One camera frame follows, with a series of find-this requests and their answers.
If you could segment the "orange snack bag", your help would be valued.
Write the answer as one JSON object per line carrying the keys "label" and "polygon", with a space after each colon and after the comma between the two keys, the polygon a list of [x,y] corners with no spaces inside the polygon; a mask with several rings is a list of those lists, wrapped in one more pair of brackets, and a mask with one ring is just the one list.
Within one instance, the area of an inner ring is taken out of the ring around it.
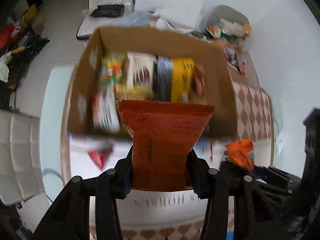
{"label": "orange snack bag", "polygon": [[187,155],[211,119],[213,106],[139,100],[121,100],[117,106],[133,139],[133,189],[183,191]]}
{"label": "orange snack bag", "polygon": [[241,139],[226,145],[228,160],[248,171],[254,170],[254,145],[250,139]]}

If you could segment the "yellow chips snack bag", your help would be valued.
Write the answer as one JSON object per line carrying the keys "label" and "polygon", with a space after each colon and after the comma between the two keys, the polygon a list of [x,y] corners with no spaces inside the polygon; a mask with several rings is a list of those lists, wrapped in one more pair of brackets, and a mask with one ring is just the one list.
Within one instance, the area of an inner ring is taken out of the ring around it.
{"label": "yellow chips snack bag", "polygon": [[114,88],[117,100],[153,100],[155,98],[149,86],[127,86],[117,84]]}

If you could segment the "pile of snacks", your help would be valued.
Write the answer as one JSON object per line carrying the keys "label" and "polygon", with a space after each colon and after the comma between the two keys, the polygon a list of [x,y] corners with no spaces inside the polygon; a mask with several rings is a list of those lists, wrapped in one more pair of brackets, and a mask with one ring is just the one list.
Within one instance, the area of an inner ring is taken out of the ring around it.
{"label": "pile of snacks", "polygon": [[220,18],[216,23],[207,25],[204,33],[193,31],[191,35],[222,48],[228,65],[241,75],[245,75],[247,50],[241,43],[246,40],[251,31],[252,28],[248,23],[239,24]]}

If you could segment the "patterned tablecloth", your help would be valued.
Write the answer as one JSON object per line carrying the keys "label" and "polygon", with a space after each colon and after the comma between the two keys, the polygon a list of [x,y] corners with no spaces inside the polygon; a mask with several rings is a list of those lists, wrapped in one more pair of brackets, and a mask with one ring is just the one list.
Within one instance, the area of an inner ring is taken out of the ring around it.
{"label": "patterned tablecloth", "polygon": [[[272,105],[260,88],[255,70],[245,77],[230,72],[235,93],[238,139],[254,142],[254,161],[270,165],[272,159]],[[132,140],[126,129],[117,134],[94,131],[79,135],[64,134],[61,139],[61,171],[64,181],[74,175],[93,178],[115,166],[125,157]],[[113,146],[103,170],[95,166],[87,150]],[[207,202],[191,190],[143,192],[133,190],[117,201],[119,220],[125,239],[199,239]]]}

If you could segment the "red candy snack packet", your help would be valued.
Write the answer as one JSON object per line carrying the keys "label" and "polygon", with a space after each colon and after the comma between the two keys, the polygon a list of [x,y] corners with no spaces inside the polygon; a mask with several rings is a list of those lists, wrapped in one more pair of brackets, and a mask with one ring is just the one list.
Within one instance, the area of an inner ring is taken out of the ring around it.
{"label": "red candy snack packet", "polygon": [[87,150],[87,155],[97,168],[103,170],[108,158],[113,153],[113,146]]}

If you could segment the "white oat snack bag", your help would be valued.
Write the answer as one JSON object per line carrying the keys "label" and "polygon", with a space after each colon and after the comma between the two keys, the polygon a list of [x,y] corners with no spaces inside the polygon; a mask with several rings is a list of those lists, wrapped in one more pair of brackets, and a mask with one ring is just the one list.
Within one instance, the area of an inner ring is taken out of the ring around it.
{"label": "white oat snack bag", "polygon": [[92,115],[95,129],[108,133],[118,133],[120,131],[113,86],[99,90],[94,96]]}

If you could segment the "red orange pastry package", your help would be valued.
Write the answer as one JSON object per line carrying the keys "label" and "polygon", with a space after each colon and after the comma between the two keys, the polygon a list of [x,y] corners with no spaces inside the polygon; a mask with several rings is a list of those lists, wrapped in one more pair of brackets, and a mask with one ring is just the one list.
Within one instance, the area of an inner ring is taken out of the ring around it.
{"label": "red orange pastry package", "polygon": [[202,66],[194,67],[191,79],[191,89],[200,97],[206,95],[204,68]]}

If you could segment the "colourful fruit candy bag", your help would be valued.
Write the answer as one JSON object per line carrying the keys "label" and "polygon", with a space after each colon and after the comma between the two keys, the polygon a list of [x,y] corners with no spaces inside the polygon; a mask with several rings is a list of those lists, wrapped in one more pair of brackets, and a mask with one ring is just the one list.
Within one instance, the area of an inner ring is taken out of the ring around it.
{"label": "colourful fruit candy bag", "polygon": [[98,84],[106,87],[119,83],[123,77],[123,70],[127,61],[127,54],[112,53],[102,58]]}

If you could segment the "yellow snack package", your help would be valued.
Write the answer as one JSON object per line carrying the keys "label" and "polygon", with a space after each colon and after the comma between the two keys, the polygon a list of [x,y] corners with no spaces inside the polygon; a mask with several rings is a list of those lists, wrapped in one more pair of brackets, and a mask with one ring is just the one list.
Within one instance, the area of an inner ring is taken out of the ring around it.
{"label": "yellow snack package", "polygon": [[188,102],[194,67],[191,58],[172,59],[171,102]]}

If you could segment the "white chocolate wafer package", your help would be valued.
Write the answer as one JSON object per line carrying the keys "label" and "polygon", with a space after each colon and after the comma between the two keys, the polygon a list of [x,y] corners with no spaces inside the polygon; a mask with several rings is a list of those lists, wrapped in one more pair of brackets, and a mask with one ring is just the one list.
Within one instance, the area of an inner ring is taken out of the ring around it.
{"label": "white chocolate wafer package", "polygon": [[152,90],[156,57],[147,53],[127,52],[127,80],[130,88]]}

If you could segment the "black striped snack package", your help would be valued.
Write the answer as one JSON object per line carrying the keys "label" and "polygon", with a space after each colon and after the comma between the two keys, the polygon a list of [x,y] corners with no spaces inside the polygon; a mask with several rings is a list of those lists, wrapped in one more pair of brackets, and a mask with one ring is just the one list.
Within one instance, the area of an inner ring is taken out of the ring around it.
{"label": "black striped snack package", "polygon": [[171,84],[172,84],[172,59],[167,57],[157,57],[156,64],[156,81],[157,81],[157,100],[171,101]]}

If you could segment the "white goose plush toy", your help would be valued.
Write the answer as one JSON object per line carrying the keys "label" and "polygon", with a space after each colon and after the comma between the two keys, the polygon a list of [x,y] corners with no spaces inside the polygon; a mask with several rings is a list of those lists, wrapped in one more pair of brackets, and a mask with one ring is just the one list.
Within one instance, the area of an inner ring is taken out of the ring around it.
{"label": "white goose plush toy", "polygon": [[0,80],[4,83],[8,82],[9,78],[9,67],[8,63],[12,60],[15,54],[18,54],[25,50],[25,46],[21,46],[15,50],[11,50],[8,53],[4,54],[0,58]]}

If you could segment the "red plastic bag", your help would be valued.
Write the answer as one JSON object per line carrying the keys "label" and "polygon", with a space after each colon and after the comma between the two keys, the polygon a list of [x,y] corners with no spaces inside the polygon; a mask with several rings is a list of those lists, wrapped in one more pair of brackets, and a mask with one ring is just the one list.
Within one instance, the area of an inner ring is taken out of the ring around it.
{"label": "red plastic bag", "polygon": [[14,41],[20,32],[21,27],[16,24],[7,24],[3,27],[0,35],[0,49]]}

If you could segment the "black bag on chair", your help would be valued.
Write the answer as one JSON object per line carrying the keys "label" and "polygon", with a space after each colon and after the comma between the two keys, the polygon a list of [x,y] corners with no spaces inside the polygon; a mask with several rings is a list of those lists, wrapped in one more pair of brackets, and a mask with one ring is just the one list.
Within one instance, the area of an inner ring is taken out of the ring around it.
{"label": "black bag on chair", "polygon": [[93,10],[90,16],[94,18],[118,18],[123,16],[124,11],[125,6],[123,4],[98,5],[97,9]]}

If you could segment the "white tufted chair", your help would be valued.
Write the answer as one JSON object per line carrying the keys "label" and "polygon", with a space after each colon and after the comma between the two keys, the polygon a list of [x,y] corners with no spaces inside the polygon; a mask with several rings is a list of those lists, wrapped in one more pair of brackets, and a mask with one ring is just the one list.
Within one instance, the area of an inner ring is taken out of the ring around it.
{"label": "white tufted chair", "polygon": [[[120,17],[93,17],[91,14],[100,5],[124,5],[124,14]],[[134,11],[135,0],[88,0],[88,10],[85,12],[76,38],[79,41],[84,41],[90,38],[95,29],[103,25],[120,25],[125,22],[125,17]]]}

